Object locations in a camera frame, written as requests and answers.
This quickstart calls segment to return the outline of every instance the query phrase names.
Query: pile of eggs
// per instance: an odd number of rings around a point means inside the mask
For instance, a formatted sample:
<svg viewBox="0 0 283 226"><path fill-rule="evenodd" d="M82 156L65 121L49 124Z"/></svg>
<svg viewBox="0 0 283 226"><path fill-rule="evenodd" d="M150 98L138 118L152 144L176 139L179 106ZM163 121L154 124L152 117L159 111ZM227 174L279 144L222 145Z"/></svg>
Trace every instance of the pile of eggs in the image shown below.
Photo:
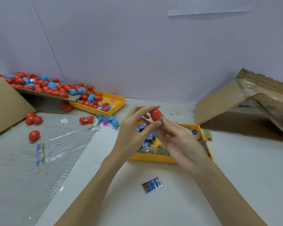
<svg viewBox="0 0 283 226"><path fill-rule="evenodd" d="M111 110L110 104L103 101L103 97L100 92L94 93L93 91L89 90L86 92L86 94L83 94L80 99L81 100L79 100L78 103L81 105L97 108L104 112Z"/></svg>
<svg viewBox="0 0 283 226"><path fill-rule="evenodd" d="M0 74L0 76L12 87L30 89L57 97L68 98L68 94L76 95L84 93L84 90L81 88L84 87L83 83L78 83L78 86L76 87L74 83L68 85L62 84L57 78L53 78L53 81L50 82L46 76L38 78L35 74L27 75L24 72L18 72L17 74L10 74L7 76ZM92 85L87 85L86 87L88 90L93 90Z"/></svg>

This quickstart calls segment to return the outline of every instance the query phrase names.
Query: white wall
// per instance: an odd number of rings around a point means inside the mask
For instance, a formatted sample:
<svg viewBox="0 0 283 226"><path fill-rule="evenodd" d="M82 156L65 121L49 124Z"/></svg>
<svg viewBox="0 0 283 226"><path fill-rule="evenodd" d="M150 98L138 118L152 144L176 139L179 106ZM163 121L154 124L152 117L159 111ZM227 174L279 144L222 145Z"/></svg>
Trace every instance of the white wall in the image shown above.
<svg viewBox="0 0 283 226"><path fill-rule="evenodd" d="M171 17L169 0L31 1L68 83L91 83L126 97L197 102L242 67L283 81L283 0L262 0L249 13ZM16 1L8 5L16 6L8 10L10 16L23 14ZM6 10L0 11L5 17ZM1 24L5 36L27 24L23 17L14 26L12 19ZM54 58L41 52L48 48L45 39L27 44L41 32L26 33L16 40L8 34L0 57L29 68L39 65L32 62L37 57L56 73Z"/></svg>
<svg viewBox="0 0 283 226"><path fill-rule="evenodd" d="M63 81L30 0L0 0L0 73L44 74Z"/></svg>

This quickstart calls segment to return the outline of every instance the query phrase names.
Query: yellow tray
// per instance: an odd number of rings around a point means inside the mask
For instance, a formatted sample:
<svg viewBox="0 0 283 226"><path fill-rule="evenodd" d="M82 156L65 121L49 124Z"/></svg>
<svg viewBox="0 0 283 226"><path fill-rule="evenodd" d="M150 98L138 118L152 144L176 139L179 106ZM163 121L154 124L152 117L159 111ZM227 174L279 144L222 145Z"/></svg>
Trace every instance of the yellow tray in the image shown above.
<svg viewBox="0 0 283 226"><path fill-rule="evenodd" d="M117 110L119 110L121 107L123 107L126 104L126 98L124 97L116 96L114 94L109 94L109 93L105 93L105 92L101 92L97 90L93 90L93 92L95 93L100 92L103 97L103 101L109 103L109 105L111 106L111 110L109 110L108 112L104 112L102 110L91 108L89 106L82 105L77 102L69 101L69 103L75 108L78 108L78 109L81 109L81 110L84 110L84 111L87 111L93 114L102 114L103 116L107 116L107 117L110 117L111 115L113 115Z"/></svg>
<svg viewBox="0 0 283 226"><path fill-rule="evenodd" d="M187 125L188 127L191 127L193 129L196 129L197 131L199 131L201 137L200 137L200 141L204 141L206 143L206 140L204 139L204 135L200 129L200 126L198 124L184 124ZM158 147L158 145L161 142L159 141L159 139L155 139L154 141L154 145L152 145L150 148L152 148L153 150L156 150L156 148ZM208 148L208 151L210 152L210 159L213 160L213 156L212 153L210 151L210 148ZM161 155L151 155L151 154L143 154L143 153L135 153L130 159L132 160L142 160L142 161L151 161L151 162L166 162L166 163L176 163L174 161L174 159L171 156L161 156Z"/></svg>

